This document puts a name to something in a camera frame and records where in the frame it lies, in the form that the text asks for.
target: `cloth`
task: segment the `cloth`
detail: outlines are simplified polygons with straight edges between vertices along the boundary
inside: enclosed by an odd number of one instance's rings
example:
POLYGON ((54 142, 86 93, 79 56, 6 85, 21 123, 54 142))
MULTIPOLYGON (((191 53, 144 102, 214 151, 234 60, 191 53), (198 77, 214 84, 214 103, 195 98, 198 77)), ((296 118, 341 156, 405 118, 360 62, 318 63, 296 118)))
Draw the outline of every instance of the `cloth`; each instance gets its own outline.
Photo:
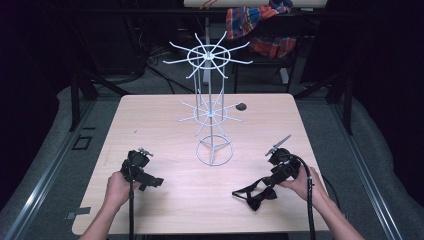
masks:
MULTIPOLYGON (((252 31, 259 21, 277 14, 289 13, 293 3, 290 0, 270 0, 268 6, 230 8, 227 11, 227 39, 238 39, 252 31)), ((296 39, 290 36, 282 37, 251 37, 249 50, 270 59, 283 58, 293 51, 296 39)))

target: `wire display stand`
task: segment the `wire display stand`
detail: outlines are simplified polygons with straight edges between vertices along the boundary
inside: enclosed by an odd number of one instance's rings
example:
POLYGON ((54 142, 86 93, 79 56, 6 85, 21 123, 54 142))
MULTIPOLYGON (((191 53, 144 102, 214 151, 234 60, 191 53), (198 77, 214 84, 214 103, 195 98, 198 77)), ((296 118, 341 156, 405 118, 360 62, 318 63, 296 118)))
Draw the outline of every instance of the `wire display stand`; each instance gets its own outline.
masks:
POLYGON ((199 124, 200 128, 197 131, 196 135, 199 135, 200 131, 204 127, 209 127, 209 135, 203 137, 199 140, 199 143, 196 147, 197 158, 203 163, 209 166, 220 166, 228 161, 233 156, 234 147, 231 143, 231 140, 227 138, 224 133, 224 130, 221 128, 221 124, 226 119, 231 119, 234 121, 242 121, 240 119, 232 118, 228 116, 227 110, 229 108, 235 107, 237 104, 225 107, 224 105, 224 90, 225 90, 225 79, 228 79, 228 76, 225 75, 225 66, 229 62, 237 62, 241 64, 250 64, 250 62, 238 61, 231 59, 231 52, 240 48, 244 48, 248 45, 235 47, 227 50, 225 47, 220 46, 219 44, 225 38, 226 32, 222 38, 218 41, 217 44, 203 44, 202 41, 195 37, 200 43, 199 46, 192 49, 184 48, 178 45, 170 44, 181 50, 187 51, 187 58, 177 61, 163 61, 166 64, 175 64, 188 62, 193 67, 193 72, 186 78, 193 78, 194 87, 195 87, 195 97, 196 105, 190 105, 188 103, 181 102, 182 104, 193 108, 193 116, 189 118, 180 119, 178 121, 186 121, 195 119, 199 124), (212 81, 211 81, 211 70, 216 70, 220 73, 222 79, 222 88, 215 99, 212 99, 212 81), (208 83, 208 98, 205 99, 203 96, 205 93, 202 92, 202 80, 203 82, 208 83), (214 133, 214 127, 219 129, 220 134, 214 133), (220 151, 220 156, 225 156, 223 159, 215 159, 217 151, 220 151))

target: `chair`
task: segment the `chair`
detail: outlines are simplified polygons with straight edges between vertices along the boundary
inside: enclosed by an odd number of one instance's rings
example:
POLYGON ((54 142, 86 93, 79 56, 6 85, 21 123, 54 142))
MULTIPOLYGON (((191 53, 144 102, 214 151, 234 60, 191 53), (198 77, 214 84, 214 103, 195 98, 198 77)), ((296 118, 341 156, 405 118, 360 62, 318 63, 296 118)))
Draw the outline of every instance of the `chair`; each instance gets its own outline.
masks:
POLYGON ((296 39, 296 44, 293 51, 288 53, 284 58, 280 59, 269 59, 269 57, 262 56, 255 52, 249 52, 249 49, 243 48, 238 50, 236 53, 235 59, 241 61, 253 61, 251 64, 245 65, 240 63, 234 63, 233 73, 235 74, 234 78, 234 93, 237 93, 237 87, 239 85, 279 85, 283 86, 283 79, 281 83, 272 84, 272 83, 252 83, 252 82, 241 82, 239 79, 240 68, 257 68, 257 69, 276 69, 276 73, 280 72, 281 68, 289 69, 288 71, 288 83, 286 85, 286 92, 289 92, 290 83, 292 80, 294 66, 296 64, 296 59, 299 52, 299 46, 308 32, 311 24, 309 21, 301 16, 296 15, 277 15, 270 17, 265 20, 258 22, 257 26, 241 41, 246 41, 252 36, 261 36, 261 37, 282 37, 289 36, 296 39))

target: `hand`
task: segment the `hand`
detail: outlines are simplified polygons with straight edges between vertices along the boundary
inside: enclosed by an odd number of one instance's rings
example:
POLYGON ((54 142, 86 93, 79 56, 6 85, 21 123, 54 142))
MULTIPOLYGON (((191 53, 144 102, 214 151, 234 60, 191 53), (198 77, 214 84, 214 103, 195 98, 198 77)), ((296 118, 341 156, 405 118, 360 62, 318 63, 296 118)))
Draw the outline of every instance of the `hand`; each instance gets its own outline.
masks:
MULTIPOLYGON (((140 185, 141 183, 139 182, 133 183, 134 189, 140 185)), ((93 222, 81 236, 81 240, 103 240, 107 238, 116 213, 129 198, 130 187, 130 183, 125 180, 121 172, 114 172, 109 177, 103 205, 97 212, 93 222)))
MULTIPOLYGON (((317 201, 322 201, 328 198, 328 195, 324 189, 324 186, 318 176, 317 171, 313 167, 308 167, 312 177, 312 204, 316 204, 317 201)), ((299 169, 299 175, 294 180, 286 180, 281 182, 280 186, 288 188, 296 192, 296 194, 306 201, 308 196, 307 188, 308 177, 306 176, 306 170, 303 165, 299 169)))
MULTIPOLYGON (((139 182, 133 183, 133 188, 136 189, 141 185, 139 182)), ((109 177, 107 189, 104 199, 104 205, 119 209, 129 198, 130 183, 125 180, 121 172, 114 172, 109 177)))

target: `cable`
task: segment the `cable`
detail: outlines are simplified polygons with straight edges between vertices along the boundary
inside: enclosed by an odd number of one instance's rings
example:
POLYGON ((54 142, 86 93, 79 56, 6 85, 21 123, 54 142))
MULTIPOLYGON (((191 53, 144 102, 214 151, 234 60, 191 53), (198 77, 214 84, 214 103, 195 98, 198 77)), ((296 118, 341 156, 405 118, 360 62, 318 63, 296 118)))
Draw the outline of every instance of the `cable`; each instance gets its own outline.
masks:
POLYGON ((305 168, 306 171, 306 176, 308 178, 308 182, 307 182, 307 188, 308 188, 308 195, 307 195, 307 207, 308 207, 308 218, 309 218, 309 233, 311 235, 311 239, 315 240, 316 236, 315 236, 315 224, 314 224, 314 217, 313 217, 313 211, 312 211, 312 176, 311 176, 311 172, 309 171, 309 167, 308 165, 306 165, 305 161, 303 161, 302 158, 300 158, 297 155, 294 154, 287 154, 288 156, 292 156, 297 158, 297 160, 299 160, 302 164, 303 167, 305 168))
POLYGON ((321 176, 322 176, 322 179, 324 179, 324 181, 327 183, 327 185, 331 188, 331 191, 332 191, 332 192, 333 192, 333 194, 334 194, 334 198, 336 199, 336 205, 337 205, 337 208, 339 208, 339 209, 340 209, 339 197, 338 197, 338 195, 337 195, 337 193, 336 193, 336 190, 334 190, 333 185, 330 183, 330 181, 328 181, 328 179, 327 179, 324 175, 322 175, 322 174, 321 174, 321 176))
POLYGON ((131 158, 128 158, 128 173, 130 176, 130 192, 129 192, 129 211, 130 211, 130 232, 129 240, 134 239, 134 190, 133 190, 133 176, 131 168, 131 158))

